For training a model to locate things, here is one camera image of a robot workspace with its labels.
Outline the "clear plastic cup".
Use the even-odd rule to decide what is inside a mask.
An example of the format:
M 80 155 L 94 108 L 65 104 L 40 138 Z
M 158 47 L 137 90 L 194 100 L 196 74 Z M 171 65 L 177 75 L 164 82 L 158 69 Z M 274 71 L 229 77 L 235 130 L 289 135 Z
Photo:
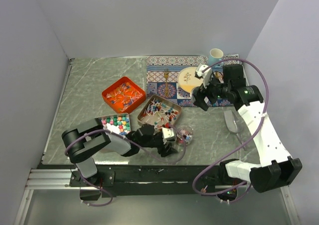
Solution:
M 183 146 L 182 140 L 184 140 L 185 145 L 189 145 L 193 139 L 193 128 L 188 125 L 181 125 L 177 128 L 177 140 L 176 143 Z

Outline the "tin of star candies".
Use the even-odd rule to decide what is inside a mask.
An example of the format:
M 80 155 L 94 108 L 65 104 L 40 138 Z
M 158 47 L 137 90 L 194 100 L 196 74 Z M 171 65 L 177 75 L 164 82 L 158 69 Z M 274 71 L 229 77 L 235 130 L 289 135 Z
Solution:
M 131 132 L 131 123 L 128 113 L 118 113 L 97 117 L 102 123 L 103 129 L 119 135 L 127 135 Z

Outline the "orange plastic tray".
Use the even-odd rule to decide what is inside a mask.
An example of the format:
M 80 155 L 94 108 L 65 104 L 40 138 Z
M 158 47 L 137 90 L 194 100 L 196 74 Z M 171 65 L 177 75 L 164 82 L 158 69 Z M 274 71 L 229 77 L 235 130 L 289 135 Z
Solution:
M 122 77 L 102 92 L 104 102 L 116 113 L 131 113 L 146 100 L 145 91 Z

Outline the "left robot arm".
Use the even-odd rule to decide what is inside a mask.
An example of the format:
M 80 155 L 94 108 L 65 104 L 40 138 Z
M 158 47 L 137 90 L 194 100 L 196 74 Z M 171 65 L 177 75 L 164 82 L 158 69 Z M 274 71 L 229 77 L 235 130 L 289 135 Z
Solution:
M 165 127 L 163 132 L 156 132 L 150 124 L 143 124 L 127 134 L 119 134 L 103 126 L 99 118 L 94 118 L 64 131 L 61 137 L 65 155 L 76 165 L 81 180 L 88 186 L 98 183 L 99 173 L 93 155 L 104 148 L 123 157 L 131 157 L 143 148 L 155 148 L 161 157 L 177 153 L 173 148 L 176 142 L 174 130 Z

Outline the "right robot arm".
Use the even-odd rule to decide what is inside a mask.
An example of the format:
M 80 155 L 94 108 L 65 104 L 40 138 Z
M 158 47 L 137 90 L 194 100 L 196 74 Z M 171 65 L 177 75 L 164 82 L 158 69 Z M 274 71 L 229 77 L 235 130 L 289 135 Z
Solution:
M 193 104 L 206 111 L 207 101 L 228 100 L 246 123 L 251 133 L 247 141 L 255 143 L 259 154 L 259 164 L 226 157 L 218 160 L 219 181 L 227 185 L 239 179 L 250 183 L 259 193 L 290 185 L 303 165 L 285 149 L 266 112 L 268 98 L 262 97 L 258 87 L 246 84 L 243 66 L 223 66 L 223 82 L 207 65 L 198 66 L 195 77 L 203 82 L 191 91 Z

